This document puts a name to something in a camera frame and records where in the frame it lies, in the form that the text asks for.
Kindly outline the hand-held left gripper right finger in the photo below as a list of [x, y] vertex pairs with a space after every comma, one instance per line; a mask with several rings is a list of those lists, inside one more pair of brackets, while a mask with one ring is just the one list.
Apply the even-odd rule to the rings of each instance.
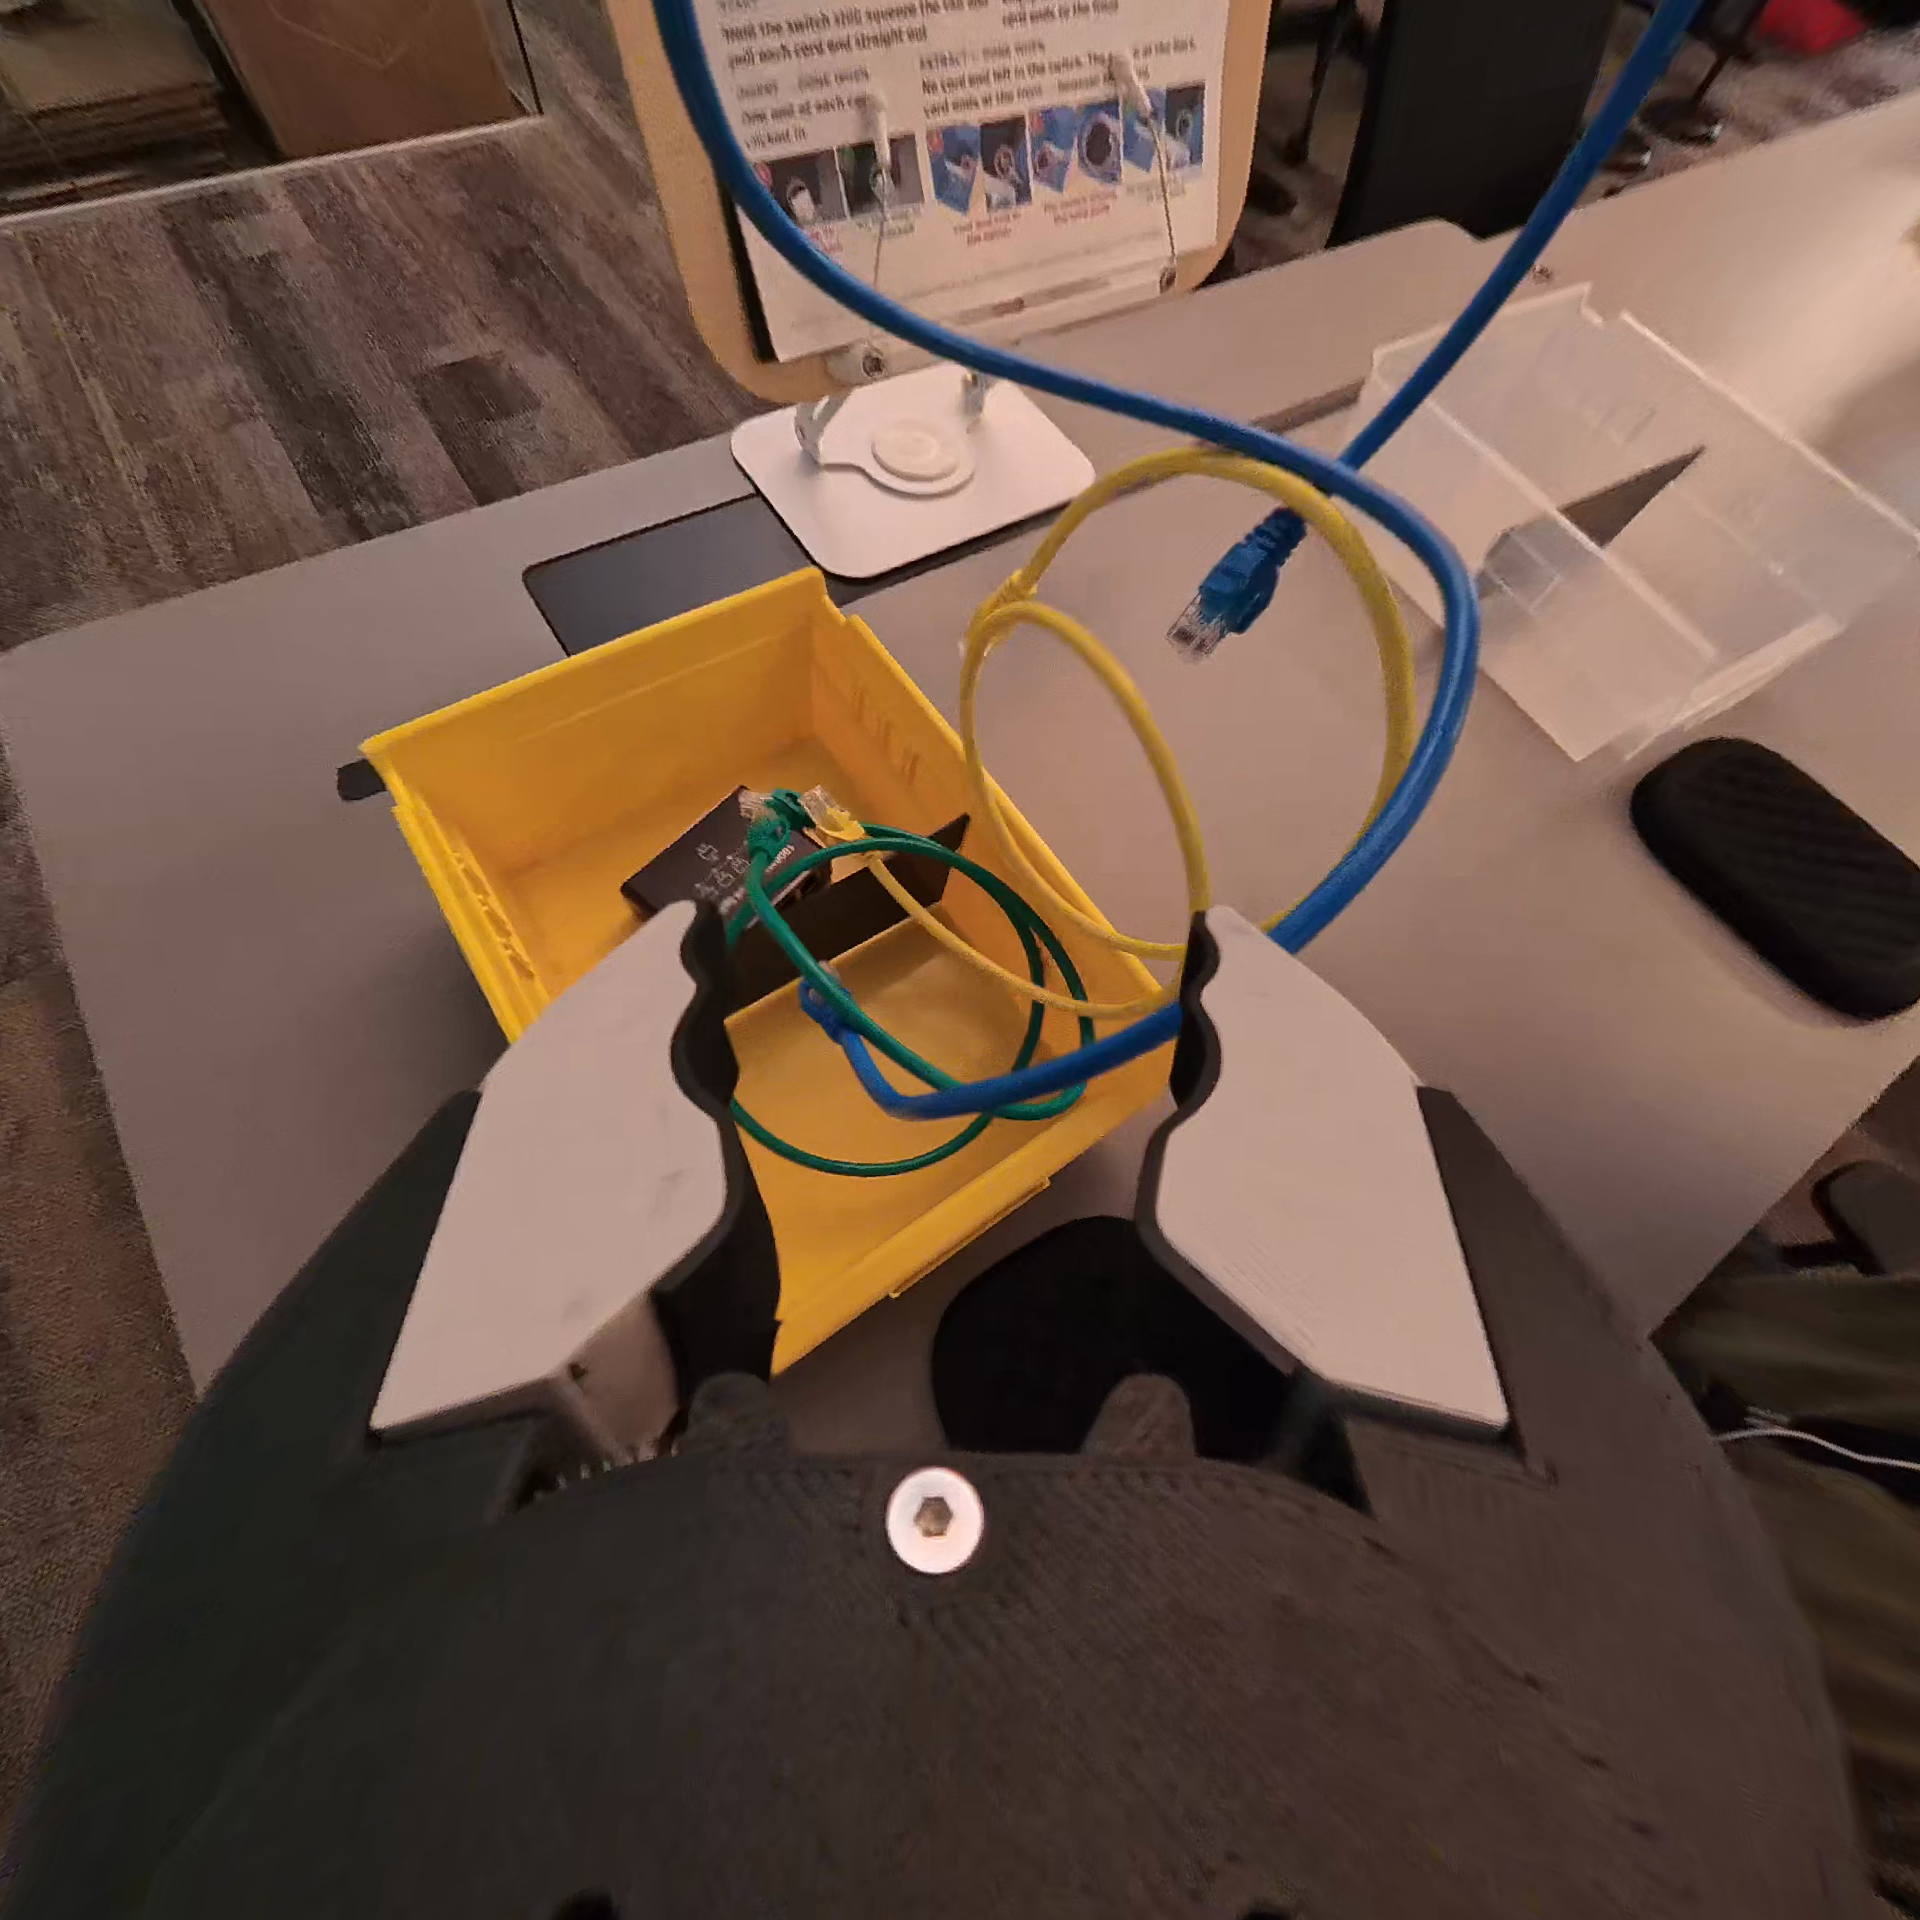
[[1419, 1074], [1228, 906], [1190, 920], [1167, 1096], [1136, 1195], [1165, 1270], [1334, 1404], [1505, 1428]]

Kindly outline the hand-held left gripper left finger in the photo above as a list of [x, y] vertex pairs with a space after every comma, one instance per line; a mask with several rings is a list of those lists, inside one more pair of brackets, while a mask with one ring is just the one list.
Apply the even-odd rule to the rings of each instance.
[[733, 1120], [727, 988], [719, 915], [675, 902], [501, 1054], [374, 1434], [533, 1413], [582, 1454], [662, 1454], [708, 1381], [772, 1374], [780, 1254]]

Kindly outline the black network switch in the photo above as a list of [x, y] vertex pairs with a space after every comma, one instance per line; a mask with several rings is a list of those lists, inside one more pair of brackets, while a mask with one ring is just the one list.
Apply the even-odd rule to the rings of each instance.
[[759, 822], [768, 822], [775, 835], [759, 883], [768, 906], [803, 906], [822, 894], [832, 883], [835, 854], [799, 872], [805, 854], [824, 853], [824, 842], [811, 829], [807, 808], [798, 797], [780, 799], [775, 792], [745, 784], [625, 877], [619, 894], [643, 920], [684, 901], [711, 906], [737, 931], [737, 955], [783, 957], [764, 920], [749, 917], [747, 875], [756, 851], [751, 835]]

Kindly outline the yellow plastic bin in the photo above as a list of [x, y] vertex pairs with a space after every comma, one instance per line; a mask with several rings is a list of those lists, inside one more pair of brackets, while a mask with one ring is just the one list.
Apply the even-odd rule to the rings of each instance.
[[[934, 835], [1063, 936], [1093, 1000], [1145, 994], [1132, 955], [1085, 944], [972, 822], [963, 743], [872, 631], [814, 568], [595, 646], [374, 736], [396, 824], [477, 988], [513, 1040], [638, 927], [619, 894], [737, 787], [821, 787], [861, 822]], [[835, 962], [860, 1006], [957, 1082], [1005, 1071], [1030, 1000], [913, 920]], [[903, 1122], [856, 1085], [788, 981], [727, 1020], [737, 1096], [775, 1136], [832, 1162], [903, 1162], [960, 1120]], [[1053, 1120], [996, 1120], [953, 1159], [843, 1179], [747, 1140], [780, 1266], [775, 1368], [803, 1359], [1038, 1195], [1069, 1162], [1161, 1100], [1171, 1045]]]

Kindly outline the clear acrylic stand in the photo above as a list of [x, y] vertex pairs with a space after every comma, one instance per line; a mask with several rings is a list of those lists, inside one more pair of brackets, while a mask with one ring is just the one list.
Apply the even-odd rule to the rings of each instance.
[[1725, 712], [1916, 575], [1908, 518], [1581, 283], [1511, 303], [1364, 470], [1573, 760]]

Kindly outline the person's olive clothing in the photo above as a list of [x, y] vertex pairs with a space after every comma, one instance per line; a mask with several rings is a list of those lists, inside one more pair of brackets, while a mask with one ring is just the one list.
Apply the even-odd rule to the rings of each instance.
[[1918, 1915], [1918, 1280], [1725, 1263], [1655, 1346], [1808, 1619], [1878, 1902]]

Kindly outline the instruction sheet on stand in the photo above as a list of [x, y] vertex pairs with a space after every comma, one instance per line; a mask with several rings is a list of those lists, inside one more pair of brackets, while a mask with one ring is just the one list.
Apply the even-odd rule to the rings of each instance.
[[[780, 232], [998, 351], [1189, 293], [1252, 155], [1267, 4], [719, 3], [685, 16]], [[696, 331], [768, 403], [731, 459], [816, 568], [872, 583], [1053, 515], [1091, 456], [1012, 379], [803, 277], [708, 157], [655, 4], [607, 4]]]

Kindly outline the black office chair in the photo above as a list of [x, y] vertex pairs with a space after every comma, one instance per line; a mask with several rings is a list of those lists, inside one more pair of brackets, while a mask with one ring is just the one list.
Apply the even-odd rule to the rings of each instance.
[[1616, 3], [1388, 3], [1367, 59], [1360, 120], [1327, 246], [1414, 224], [1475, 237], [1520, 228], [1584, 135], [1619, 143], [1665, 71], [1699, 4], [1639, 22], [1614, 116], [1596, 88], [1614, 52]]

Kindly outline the cardboard box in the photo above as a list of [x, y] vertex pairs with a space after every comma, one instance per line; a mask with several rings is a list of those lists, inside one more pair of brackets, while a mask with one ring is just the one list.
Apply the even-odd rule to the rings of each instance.
[[540, 110], [504, 3], [197, 3], [273, 151], [288, 159], [510, 124]]

